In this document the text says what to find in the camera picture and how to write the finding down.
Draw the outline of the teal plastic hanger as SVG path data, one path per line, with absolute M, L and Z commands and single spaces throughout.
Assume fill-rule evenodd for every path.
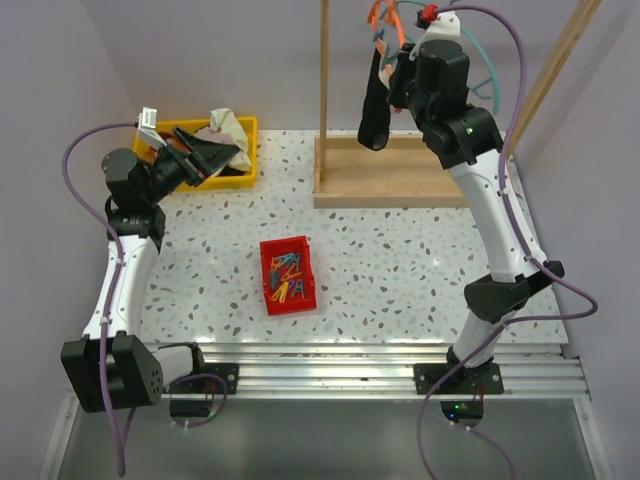
M 428 5 L 425 1 L 397 1 L 397 2 L 398 2 L 398 5 L 410 4 L 414 6 L 419 6 L 420 10 L 423 7 Z M 500 111 L 500 107 L 501 107 L 501 84 L 500 84 L 500 80 L 499 80 L 496 68 L 492 60 L 490 59 L 488 52 L 481 45 L 481 43 L 478 41 L 476 36 L 461 20 L 460 22 L 461 22 L 460 36 L 464 36 L 473 45 L 473 47 L 479 54 L 480 58 L 483 60 L 488 72 L 488 75 L 484 80 L 470 87 L 470 91 L 478 99 L 481 99 L 484 101 L 491 101 L 492 112 L 494 114 L 497 114 Z M 412 42 L 412 39 L 406 35 L 406 41 Z M 390 77 L 391 76 L 387 76 L 381 71 L 379 72 L 379 78 L 387 88 L 389 87 Z

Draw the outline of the black underwear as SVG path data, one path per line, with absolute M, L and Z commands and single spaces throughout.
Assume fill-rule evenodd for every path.
M 380 151 L 385 148 L 390 135 L 391 111 L 387 102 L 388 88 L 379 78 L 380 63 L 380 52 L 375 49 L 357 132 L 359 144 L 371 151 Z

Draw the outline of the orange plastic hanger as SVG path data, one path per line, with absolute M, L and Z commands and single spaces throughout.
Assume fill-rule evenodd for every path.
M 406 43 L 406 34 L 398 13 L 397 1 L 375 0 L 368 12 L 367 23 L 371 26 L 373 35 L 375 31 L 380 29 L 384 29 L 386 32 L 386 28 L 389 27 L 395 31 L 399 48 Z M 395 52 L 391 50 L 391 43 L 385 39 L 385 36 L 383 41 L 376 41 L 374 44 L 379 54 Z

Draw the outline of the dark teal clothespin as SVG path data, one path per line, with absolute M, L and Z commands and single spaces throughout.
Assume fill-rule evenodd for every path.
M 280 269 L 271 268 L 269 271 L 269 286 L 272 291 L 279 288 L 280 285 Z

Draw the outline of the yellow clothespin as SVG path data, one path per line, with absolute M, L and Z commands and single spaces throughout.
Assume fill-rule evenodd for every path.
M 288 292 L 288 284 L 282 283 L 271 295 L 271 300 L 273 302 L 284 303 L 287 298 L 287 292 Z

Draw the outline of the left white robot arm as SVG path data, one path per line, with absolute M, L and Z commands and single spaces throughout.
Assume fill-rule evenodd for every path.
M 81 337 L 65 342 L 61 351 L 63 368 L 87 413 L 155 405 L 174 382 L 189 393 L 207 383 L 208 369 L 194 343 L 151 351 L 141 341 L 143 297 L 165 234 L 160 201 L 182 184 L 200 185 L 239 149 L 180 127 L 173 134 L 180 144 L 163 144 L 152 162 L 128 148 L 109 152 L 101 162 L 110 195 L 104 213 L 94 216 L 107 230 L 107 269 Z

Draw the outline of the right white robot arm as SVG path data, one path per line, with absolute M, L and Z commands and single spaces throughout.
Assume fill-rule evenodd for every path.
M 512 187 L 500 166 L 503 140 L 493 115 L 468 102 L 470 60 L 452 40 L 403 45 L 390 80 L 389 102 L 410 112 L 426 147 L 439 159 L 465 200 L 481 236 L 489 272 L 464 288 L 469 314 L 443 364 L 414 367 L 418 394 L 490 394 L 504 391 L 493 350 L 502 329 L 537 293 L 552 284 L 541 272 L 563 276 L 548 260 L 527 226 L 515 233 L 507 210 Z

